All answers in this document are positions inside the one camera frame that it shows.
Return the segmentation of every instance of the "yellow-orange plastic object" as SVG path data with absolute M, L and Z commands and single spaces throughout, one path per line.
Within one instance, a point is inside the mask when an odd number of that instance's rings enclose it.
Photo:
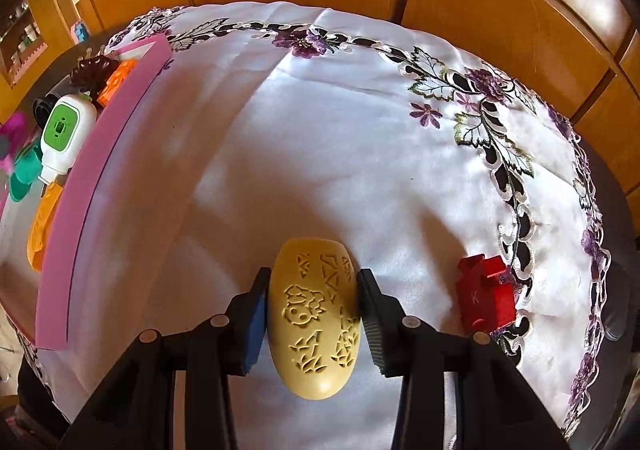
M 268 292 L 271 357 L 285 384 L 324 400 L 351 376 L 360 343 L 356 279 L 347 250 L 325 239 L 290 239 Z
M 124 82 L 137 62 L 135 58 L 131 58 L 130 60 L 125 60 L 120 63 L 116 71 L 114 71 L 107 80 L 107 85 L 98 95 L 98 104 L 102 107 L 107 107 L 113 95 L 116 94 L 118 87 Z
M 53 216 L 61 193 L 62 187 L 58 183 L 53 182 L 47 186 L 31 224 L 31 232 L 29 232 L 29 238 L 27 239 L 27 258 L 31 268 L 36 271 L 42 270 L 47 236 L 49 235 L 50 225 L 53 223 Z

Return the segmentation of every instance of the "carved cartoon character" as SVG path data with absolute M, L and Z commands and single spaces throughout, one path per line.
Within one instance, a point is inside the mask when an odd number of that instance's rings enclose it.
M 282 316 L 293 325 L 305 327 L 312 320 L 319 320 L 319 316 L 325 311 L 321 305 L 324 295 L 320 291 L 310 291 L 293 284 L 287 287 L 285 293 L 287 306 Z

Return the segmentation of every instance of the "red block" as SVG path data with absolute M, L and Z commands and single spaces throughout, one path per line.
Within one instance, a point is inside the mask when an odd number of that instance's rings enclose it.
M 484 258 L 484 253 L 464 257 L 458 263 L 462 278 L 456 283 L 462 323 L 467 334 L 491 333 L 516 319 L 511 283 L 500 284 L 507 270 L 500 255 Z

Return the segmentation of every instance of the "white tablecloth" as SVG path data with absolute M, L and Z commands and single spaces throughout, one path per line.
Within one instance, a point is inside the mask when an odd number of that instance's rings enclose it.
M 273 266 L 286 239 L 324 237 L 407 313 L 455 334 L 458 260 L 502 254 L 524 286 L 516 324 L 494 336 L 571 432 L 596 372 L 609 259 L 564 119 L 478 57 L 384 21 L 286 3 L 174 8 L 111 45 L 154 32 L 174 57 L 93 197 L 68 349 L 38 352 L 70 419 L 143 329 L 192 329 Z M 362 344 L 340 393 L 302 400 L 265 343 L 231 390 L 243 450 L 382 450 L 400 380 Z

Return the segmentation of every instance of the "screw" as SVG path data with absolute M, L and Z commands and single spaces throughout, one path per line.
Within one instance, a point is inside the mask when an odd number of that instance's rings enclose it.
M 480 345 L 488 345 L 489 342 L 491 341 L 491 337 L 483 331 L 475 332 L 473 339 L 476 344 L 480 344 Z
M 224 327 L 229 323 L 229 317 L 227 315 L 215 315 L 211 317 L 210 322 L 213 327 Z
M 158 333 L 156 333 L 153 329 L 147 329 L 146 331 L 140 333 L 139 338 L 143 344 L 150 344 L 151 342 L 155 341 L 156 338 L 158 338 Z
M 417 327 L 420 327 L 420 319 L 417 316 L 405 316 L 402 319 L 402 325 L 404 327 L 408 327 L 409 329 L 415 329 Z

